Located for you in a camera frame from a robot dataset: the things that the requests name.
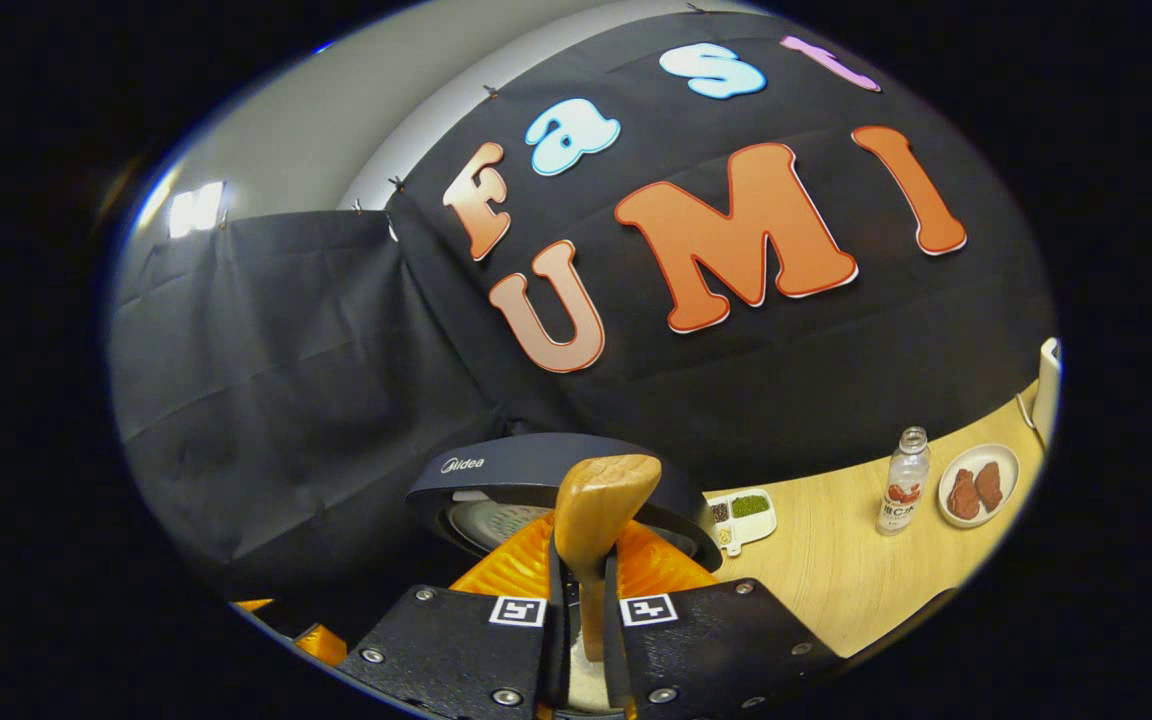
metal screw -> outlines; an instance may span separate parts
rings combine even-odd
[[[499,705],[518,705],[522,702],[522,696],[511,689],[500,688],[499,691],[492,694],[492,700]]]

wooden spatula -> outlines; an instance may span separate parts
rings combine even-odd
[[[607,553],[660,482],[649,455],[582,460],[567,471],[554,502],[558,555],[579,583],[585,658],[602,660],[602,566]]]

